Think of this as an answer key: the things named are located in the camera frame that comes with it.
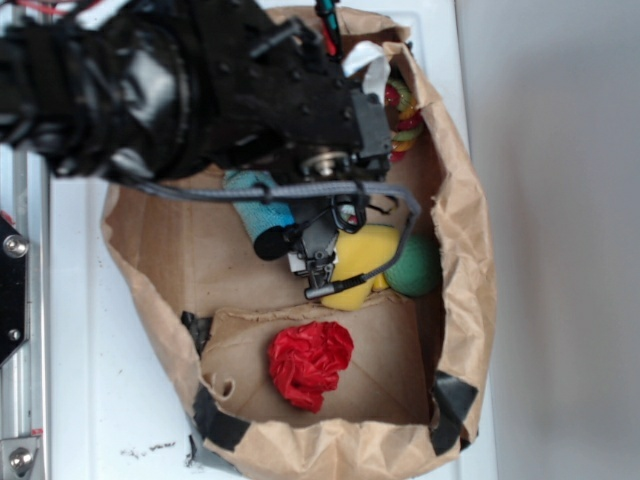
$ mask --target red crumpled object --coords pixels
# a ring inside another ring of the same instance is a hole
[[[351,360],[353,340],[336,322],[282,330],[269,346],[269,374],[293,406],[318,413],[324,392],[338,388],[338,372]]]

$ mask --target teal toy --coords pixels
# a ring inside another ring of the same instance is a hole
[[[442,282],[440,246],[434,239],[409,237],[398,262],[384,272],[391,288],[407,297],[419,297]]]

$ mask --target metal bracket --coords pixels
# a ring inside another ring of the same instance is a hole
[[[44,478],[40,437],[0,440],[0,472],[3,480]]]
[[[0,366],[27,340],[26,277],[29,243],[0,217]]]

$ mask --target brown paper bag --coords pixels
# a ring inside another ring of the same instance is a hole
[[[318,26],[311,9],[271,12],[276,22],[292,14]],[[389,181],[424,207],[417,231],[440,242],[441,288],[415,300],[382,292],[357,312],[332,311],[305,301],[305,281],[286,260],[255,256],[231,205],[112,187],[105,207],[105,239],[184,409],[208,449],[255,479],[413,477],[456,458],[478,432],[496,303],[484,194],[440,96],[403,44],[408,31],[346,8],[339,18],[345,46],[382,44],[422,108],[428,132]],[[221,175],[210,168],[179,183],[219,188]],[[183,311],[214,318],[202,357]],[[355,344],[317,415],[280,398],[266,370],[275,333],[312,320],[340,323]]]

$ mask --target yellow toy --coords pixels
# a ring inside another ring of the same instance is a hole
[[[365,225],[355,234],[340,232],[336,243],[338,263],[331,281],[346,280],[369,272],[389,261],[398,248],[400,232],[385,225]],[[337,310],[358,310],[372,290],[388,288],[382,274],[354,288],[322,299],[325,307]]]

